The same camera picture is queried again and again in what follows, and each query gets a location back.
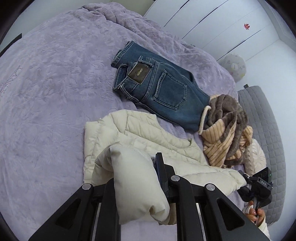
jeans back pocket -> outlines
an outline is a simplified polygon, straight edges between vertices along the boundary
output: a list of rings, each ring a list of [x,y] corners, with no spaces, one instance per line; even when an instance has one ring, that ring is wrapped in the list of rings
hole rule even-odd
[[[163,70],[152,99],[166,107],[177,110],[186,101],[187,85]]]

white down jacket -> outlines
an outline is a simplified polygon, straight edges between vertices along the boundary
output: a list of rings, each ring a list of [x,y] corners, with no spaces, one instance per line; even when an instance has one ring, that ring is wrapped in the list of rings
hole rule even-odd
[[[177,175],[197,185],[211,182],[225,195],[246,185],[237,171],[209,166],[193,139],[180,139],[166,132],[156,115],[149,113],[119,110],[98,121],[87,122],[84,142],[84,183],[92,183],[98,155],[119,142],[143,150],[151,157],[161,152],[168,160],[166,164],[172,165]]]

metal screw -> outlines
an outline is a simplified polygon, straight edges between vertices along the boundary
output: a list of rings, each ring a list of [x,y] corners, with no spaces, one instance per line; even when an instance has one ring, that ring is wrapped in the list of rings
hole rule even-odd
[[[91,185],[89,183],[83,184],[82,189],[83,190],[89,190],[91,188]]]
[[[172,181],[174,181],[174,182],[177,182],[177,181],[180,180],[180,177],[177,176],[177,175],[173,175],[173,176],[170,177],[170,179],[171,179]]]
[[[206,186],[206,188],[207,188],[207,190],[209,190],[209,191],[214,191],[214,190],[215,190],[215,186],[214,186],[213,184],[208,184],[208,185]]]

round pillow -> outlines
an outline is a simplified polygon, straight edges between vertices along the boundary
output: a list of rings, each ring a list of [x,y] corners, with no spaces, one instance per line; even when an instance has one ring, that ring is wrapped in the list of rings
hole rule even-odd
[[[252,139],[252,144],[246,151],[248,152],[248,157],[245,159],[244,168],[248,175],[253,176],[266,168],[265,154],[255,139]]]
[[[241,80],[246,74],[246,63],[237,54],[227,54],[220,64],[233,77],[235,82]]]

jacket sleeve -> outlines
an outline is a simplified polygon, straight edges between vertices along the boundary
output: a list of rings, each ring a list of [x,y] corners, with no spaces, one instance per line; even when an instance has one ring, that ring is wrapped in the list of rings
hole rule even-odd
[[[265,221],[265,217],[264,217],[262,224],[258,228],[270,239],[269,231],[267,229],[267,224]]]

